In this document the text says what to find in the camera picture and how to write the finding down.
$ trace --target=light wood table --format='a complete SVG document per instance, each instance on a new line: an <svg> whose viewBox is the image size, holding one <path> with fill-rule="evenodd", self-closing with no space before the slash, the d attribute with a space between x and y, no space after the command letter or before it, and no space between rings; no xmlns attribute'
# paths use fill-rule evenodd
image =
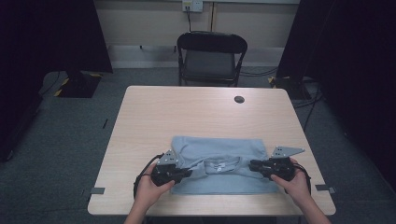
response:
<svg viewBox="0 0 396 224"><path fill-rule="evenodd" d="M238 104L235 96L243 96ZM125 93L88 210L93 215L127 215L136 176L171 146L172 137L260 138L268 155L276 146L303 147L294 156L312 177L312 196L326 215L335 213L329 191L289 96L283 90L132 86ZM149 216L300 215L283 189L259 195L174 195L166 192Z"/></svg>

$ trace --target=hand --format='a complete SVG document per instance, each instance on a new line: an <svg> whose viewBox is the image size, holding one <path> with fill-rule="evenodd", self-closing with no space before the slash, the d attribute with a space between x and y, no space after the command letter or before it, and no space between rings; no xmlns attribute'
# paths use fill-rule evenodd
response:
<svg viewBox="0 0 396 224"><path fill-rule="evenodd" d="M292 163L297 163L296 160L290 158ZM311 195L308 190L308 186L306 185L306 176L304 172L299 169L295 171L295 177L291 181L286 181L280 178L277 175L271 175L271 178L276 182L279 186L283 187L293 201L300 206L306 200L311 199Z"/></svg>
<svg viewBox="0 0 396 224"><path fill-rule="evenodd" d="M137 187L136 197L134 199L134 206L139 206L148 210L152 205L154 205L163 193L168 191L175 185L175 181L170 181L162 186L157 187L151 181L151 172L155 164L151 164L142 176Z"/></svg>

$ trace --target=person's left hand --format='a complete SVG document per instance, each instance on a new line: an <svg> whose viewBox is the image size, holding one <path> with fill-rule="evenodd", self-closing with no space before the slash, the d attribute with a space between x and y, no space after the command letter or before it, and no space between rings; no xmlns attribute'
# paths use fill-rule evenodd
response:
<svg viewBox="0 0 396 224"><path fill-rule="evenodd" d="M165 193L175 185L175 181L172 180L162 186L157 187L151 181L150 177L154 166L155 164L151 164L146 170L145 175L143 175L140 179L134 199L134 205L138 205L139 207L145 208L146 210L154 205L158 201L158 199L160 199L163 193Z"/></svg>

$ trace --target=black chair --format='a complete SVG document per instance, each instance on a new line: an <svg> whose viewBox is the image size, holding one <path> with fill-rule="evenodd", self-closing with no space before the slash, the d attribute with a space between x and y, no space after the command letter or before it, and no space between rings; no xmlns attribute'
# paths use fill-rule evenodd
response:
<svg viewBox="0 0 396 224"><path fill-rule="evenodd" d="M248 43L239 35L204 31L181 35L177 40L179 86L185 80L236 87L247 49ZM239 55L236 66L235 54Z"/></svg>

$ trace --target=power outlet box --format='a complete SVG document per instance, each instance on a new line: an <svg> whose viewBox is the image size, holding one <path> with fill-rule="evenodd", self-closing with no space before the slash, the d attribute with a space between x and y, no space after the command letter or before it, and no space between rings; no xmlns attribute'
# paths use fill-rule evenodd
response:
<svg viewBox="0 0 396 224"><path fill-rule="evenodd" d="M181 10L190 12L202 12L204 10L203 0L183 0L181 3Z"/></svg>

